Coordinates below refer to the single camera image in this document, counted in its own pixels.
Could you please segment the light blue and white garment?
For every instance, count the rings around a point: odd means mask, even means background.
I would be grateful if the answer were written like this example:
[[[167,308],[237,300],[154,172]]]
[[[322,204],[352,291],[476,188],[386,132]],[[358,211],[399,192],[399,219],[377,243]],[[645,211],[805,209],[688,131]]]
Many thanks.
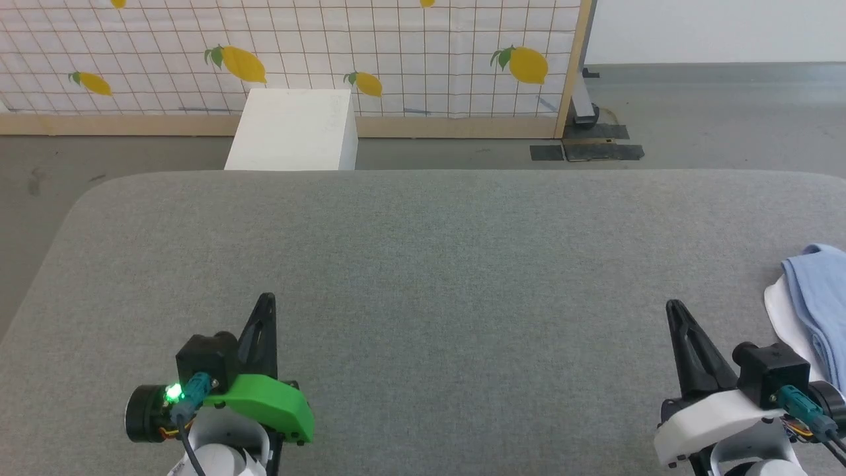
[[[779,338],[810,364],[810,381],[846,395],[846,252],[812,243],[781,263],[763,302]]]

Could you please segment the grey metal stand foot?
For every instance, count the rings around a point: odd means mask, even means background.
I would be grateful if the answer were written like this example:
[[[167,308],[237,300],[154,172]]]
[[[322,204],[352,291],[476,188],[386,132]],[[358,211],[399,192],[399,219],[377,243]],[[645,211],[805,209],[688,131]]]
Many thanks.
[[[581,73],[575,79],[575,85],[571,96],[571,111],[569,116],[574,127],[581,130],[592,129],[600,118],[600,108],[590,99],[586,79],[600,79],[601,73],[590,71],[589,67],[582,66]]]

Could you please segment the white box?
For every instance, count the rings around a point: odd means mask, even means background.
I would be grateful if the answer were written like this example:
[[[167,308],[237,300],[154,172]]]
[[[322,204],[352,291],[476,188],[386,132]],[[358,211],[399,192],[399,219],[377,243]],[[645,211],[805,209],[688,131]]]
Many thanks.
[[[252,89],[225,171],[353,171],[358,133],[348,89]]]

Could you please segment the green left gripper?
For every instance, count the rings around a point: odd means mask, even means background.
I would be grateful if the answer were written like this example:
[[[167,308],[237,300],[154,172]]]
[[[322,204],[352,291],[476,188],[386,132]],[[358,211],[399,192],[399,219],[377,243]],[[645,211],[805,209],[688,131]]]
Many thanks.
[[[277,304],[275,295],[263,293],[238,339],[239,373],[229,391],[211,394],[205,407],[224,404],[226,409],[285,434],[299,445],[313,442],[315,418],[305,395],[278,379]]]

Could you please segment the large black floor mat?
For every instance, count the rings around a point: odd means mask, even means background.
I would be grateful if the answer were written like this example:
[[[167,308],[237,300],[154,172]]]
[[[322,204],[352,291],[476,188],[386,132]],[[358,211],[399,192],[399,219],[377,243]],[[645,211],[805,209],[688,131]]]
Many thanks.
[[[563,154],[568,162],[638,161],[643,159],[641,145],[628,143],[628,129],[622,124],[595,124],[590,129],[568,127],[562,137]]]

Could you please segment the grey fabric sofa cushion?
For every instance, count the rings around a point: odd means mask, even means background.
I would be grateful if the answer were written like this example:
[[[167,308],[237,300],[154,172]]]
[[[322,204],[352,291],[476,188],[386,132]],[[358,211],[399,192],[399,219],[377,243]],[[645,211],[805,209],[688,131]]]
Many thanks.
[[[73,205],[0,342],[0,476],[165,476],[136,386],[277,298],[315,441],[293,476],[692,476],[666,301],[725,358],[807,244],[846,251],[846,180],[767,171],[196,171]]]

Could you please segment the lemon print grid panel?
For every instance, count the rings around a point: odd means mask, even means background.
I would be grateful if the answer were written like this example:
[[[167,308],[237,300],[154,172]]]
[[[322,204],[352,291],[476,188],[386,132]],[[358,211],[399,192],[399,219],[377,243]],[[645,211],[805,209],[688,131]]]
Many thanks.
[[[232,136],[338,89],[363,138],[561,138],[596,0],[0,0],[0,135]]]

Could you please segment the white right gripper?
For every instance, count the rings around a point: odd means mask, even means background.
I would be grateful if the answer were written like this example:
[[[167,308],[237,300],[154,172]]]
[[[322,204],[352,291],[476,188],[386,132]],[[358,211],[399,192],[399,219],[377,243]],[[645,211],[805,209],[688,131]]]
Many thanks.
[[[710,465],[752,457],[784,459],[783,411],[762,410],[734,391],[737,374],[682,301],[667,301],[666,314],[681,400],[700,401],[674,413],[656,431],[659,463],[668,466],[707,447],[715,452],[706,458]]]

